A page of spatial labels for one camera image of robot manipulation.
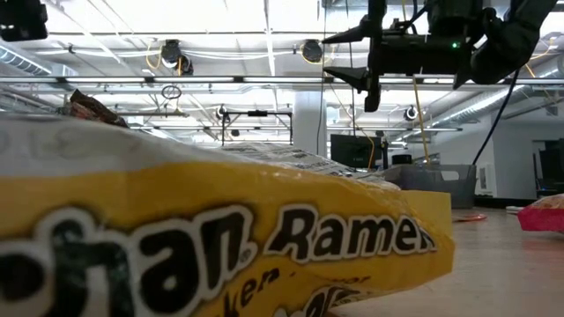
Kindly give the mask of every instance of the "fluorescent light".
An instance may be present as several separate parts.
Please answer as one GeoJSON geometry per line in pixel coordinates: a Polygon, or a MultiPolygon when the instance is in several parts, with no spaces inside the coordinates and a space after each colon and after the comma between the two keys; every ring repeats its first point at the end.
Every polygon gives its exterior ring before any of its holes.
{"type": "Polygon", "coordinates": [[[245,77],[246,83],[321,83],[320,77],[245,77]]]}
{"type": "Polygon", "coordinates": [[[453,78],[428,78],[423,79],[424,84],[452,84],[454,83],[453,78]]]}
{"type": "Polygon", "coordinates": [[[233,77],[156,77],[157,83],[232,83],[233,77]]]}
{"type": "Polygon", "coordinates": [[[67,77],[69,83],[144,83],[143,77],[67,77]]]}
{"type": "Polygon", "coordinates": [[[386,78],[380,77],[380,84],[410,84],[413,79],[410,78],[386,78]]]}
{"type": "Polygon", "coordinates": [[[0,77],[0,83],[56,83],[54,77],[0,77]]]}
{"type": "Polygon", "coordinates": [[[157,129],[147,130],[146,132],[148,134],[156,136],[156,137],[160,137],[160,138],[164,138],[164,139],[170,138],[170,137],[168,137],[168,135],[165,132],[157,130],[157,129]]]}
{"type": "Polygon", "coordinates": [[[153,77],[156,76],[155,73],[153,73],[151,70],[143,69],[143,70],[141,70],[141,71],[143,71],[143,72],[145,72],[145,73],[148,73],[148,74],[151,74],[151,76],[153,76],[153,77]]]}

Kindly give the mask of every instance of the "desk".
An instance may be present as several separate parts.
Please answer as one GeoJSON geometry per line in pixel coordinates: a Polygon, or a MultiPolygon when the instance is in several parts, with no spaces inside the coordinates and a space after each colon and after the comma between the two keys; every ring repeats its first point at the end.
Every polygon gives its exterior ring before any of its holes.
{"type": "MultiPolygon", "coordinates": [[[[454,210],[453,216],[469,211],[454,210]]],[[[451,274],[411,291],[331,310],[338,316],[562,316],[564,234],[522,232],[504,210],[474,210],[488,219],[453,224],[451,274]]]]}

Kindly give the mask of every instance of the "plastic storage bin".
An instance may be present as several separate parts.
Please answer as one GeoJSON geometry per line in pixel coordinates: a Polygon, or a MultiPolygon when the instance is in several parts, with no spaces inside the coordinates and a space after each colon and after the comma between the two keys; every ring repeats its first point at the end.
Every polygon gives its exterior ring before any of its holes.
{"type": "Polygon", "coordinates": [[[384,178],[401,189],[450,193],[454,209],[474,206],[476,166],[394,166],[384,171],[384,178]]]}

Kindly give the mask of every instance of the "instant noodle package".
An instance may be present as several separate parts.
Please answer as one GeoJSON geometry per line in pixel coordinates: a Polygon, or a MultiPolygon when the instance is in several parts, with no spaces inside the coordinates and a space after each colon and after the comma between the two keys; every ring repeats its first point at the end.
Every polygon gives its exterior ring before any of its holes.
{"type": "Polygon", "coordinates": [[[55,118],[0,163],[0,316],[324,316],[452,268],[391,186],[55,118]]]}

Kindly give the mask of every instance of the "ceiling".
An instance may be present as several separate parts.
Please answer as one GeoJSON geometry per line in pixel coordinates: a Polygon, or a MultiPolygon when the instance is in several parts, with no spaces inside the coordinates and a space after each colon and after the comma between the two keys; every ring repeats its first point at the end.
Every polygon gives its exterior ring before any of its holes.
{"type": "MultiPolygon", "coordinates": [[[[345,2],[340,0],[332,1],[334,5],[330,5],[328,10],[317,0],[61,0],[57,3],[44,0],[48,3],[49,37],[44,41],[12,43],[11,47],[41,65],[67,65],[79,76],[174,76],[173,71],[162,65],[158,69],[151,68],[145,55],[147,51],[151,52],[148,58],[154,65],[158,61],[162,41],[177,39],[194,64],[195,76],[320,77],[322,65],[306,62],[300,54],[300,46],[306,39],[321,40],[358,25],[366,14],[366,1],[350,1],[347,13],[345,2]]],[[[507,8],[508,2],[493,1],[498,9],[507,8]]],[[[389,4],[393,5],[389,7],[384,25],[390,24],[393,18],[403,18],[398,5],[401,2],[390,0],[389,4]]],[[[407,16],[411,16],[412,7],[407,6],[406,10],[407,16]]],[[[426,17],[420,18],[416,26],[424,32],[422,30],[427,29],[426,17]]],[[[545,58],[559,53],[561,30],[564,30],[564,13],[551,13],[543,24],[543,40],[535,53],[535,56],[545,55],[531,62],[533,69],[545,58]],[[551,40],[546,38],[555,34],[559,36],[551,40]]],[[[324,65],[350,66],[352,58],[354,67],[366,66],[367,52],[368,41],[353,43],[352,51],[348,45],[328,46],[325,48],[324,65]]],[[[0,73],[3,76],[25,75],[2,64],[0,73]]],[[[210,117],[214,117],[219,105],[245,111],[255,108],[292,110],[295,87],[271,85],[241,93],[235,92],[236,86],[228,86],[215,85],[214,89],[223,89],[221,93],[184,93],[179,98],[178,107],[189,115],[188,118],[153,115],[150,118],[146,116],[144,122],[167,126],[213,125],[216,122],[210,117]]],[[[21,85],[19,88],[57,106],[63,104],[62,93],[33,93],[37,86],[21,85]]],[[[419,91],[419,100],[427,119],[437,117],[479,93],[476,89],[457,92],[423,89],[419,91]]],[[[156,109],[148,93],[92,95],[108,107],[117,105],[115,109],[119,111],[154,112],[156,109]]],[[[324,97],[329,107],[340,108],[341,104],[349,107],[353,103],[351,90],[343,85],[325,86],[324,97]]],[[[357,124],[361,126],[405,125],[403,110],[415,103],[412,89],[391,86],[382,94],[380,110],[364,114],[365,97],[365,94],[354,97],[358,108],[356,115],[359,116],[357,124]]],[[[276,125],[279,120],[270,117],[260,120],[241,118],[241,122],[245,125],[276,125]]],[[[341,108],[338,119],[329,125],[350,126],[351,120],[341,108]]],[[[169,134],[184,142],[212,141],[210,136],[197,131],[170,131],[169,134]]],[[[249,132],[242,133],[239,139],[287,139],[287,133],[263,131],[258,135],[249,132]]]]}

